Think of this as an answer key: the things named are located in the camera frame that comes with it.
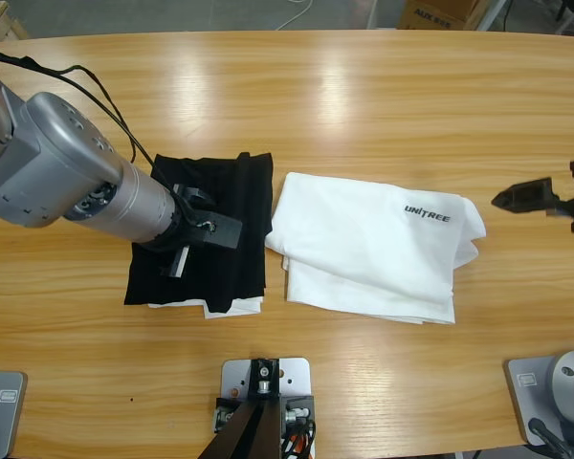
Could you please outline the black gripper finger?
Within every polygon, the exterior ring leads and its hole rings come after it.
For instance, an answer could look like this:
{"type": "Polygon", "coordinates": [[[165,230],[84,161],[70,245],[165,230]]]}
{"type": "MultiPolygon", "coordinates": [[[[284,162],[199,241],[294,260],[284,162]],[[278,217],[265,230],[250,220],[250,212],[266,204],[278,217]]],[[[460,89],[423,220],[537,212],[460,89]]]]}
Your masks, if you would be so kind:
{"type": "Polygon", "coordinates": [[[556,206],[556,194],[550,177],[514,184],[499,192],[491,201],[496,208],[512,213],[549,210],[556,206]]]}

